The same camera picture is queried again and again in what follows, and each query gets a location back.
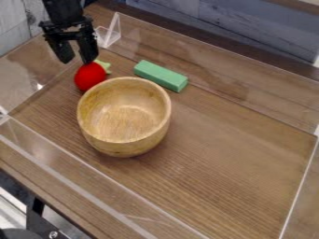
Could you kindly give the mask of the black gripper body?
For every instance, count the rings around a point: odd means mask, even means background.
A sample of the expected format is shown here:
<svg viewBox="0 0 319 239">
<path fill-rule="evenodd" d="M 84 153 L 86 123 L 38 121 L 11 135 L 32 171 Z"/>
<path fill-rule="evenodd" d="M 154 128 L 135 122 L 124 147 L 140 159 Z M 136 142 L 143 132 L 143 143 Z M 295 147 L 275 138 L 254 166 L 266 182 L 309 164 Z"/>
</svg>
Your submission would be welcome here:
<svg viewBox="0 0 319 239">
<path fill-rule="evenodd" d="M 43 0 L 48 20 L 39 23 L 47 42 L 92 42 L 92 19 L 86 16 L 80 0 Z"/>
</svg>

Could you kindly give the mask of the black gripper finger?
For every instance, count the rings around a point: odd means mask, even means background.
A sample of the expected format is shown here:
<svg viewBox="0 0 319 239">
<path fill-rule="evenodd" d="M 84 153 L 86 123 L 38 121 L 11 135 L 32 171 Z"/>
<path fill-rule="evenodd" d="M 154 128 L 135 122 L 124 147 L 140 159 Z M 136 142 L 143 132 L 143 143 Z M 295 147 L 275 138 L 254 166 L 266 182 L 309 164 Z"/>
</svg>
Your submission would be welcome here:
<svg viewBox="0 0 319 239">
<path fill-rule="evenodd" d="M 78 44 L 84 64 L 92 63 L 99 56 L 98 37 L 95 32 L 80 32 Z"/>
<path fill-rule="evenodd" d="M 68 41 L 54 35 L 46 35 L 46 40 L 60 62 L 68 63 L 75 57 L 75 52 Z"/>
</svg>

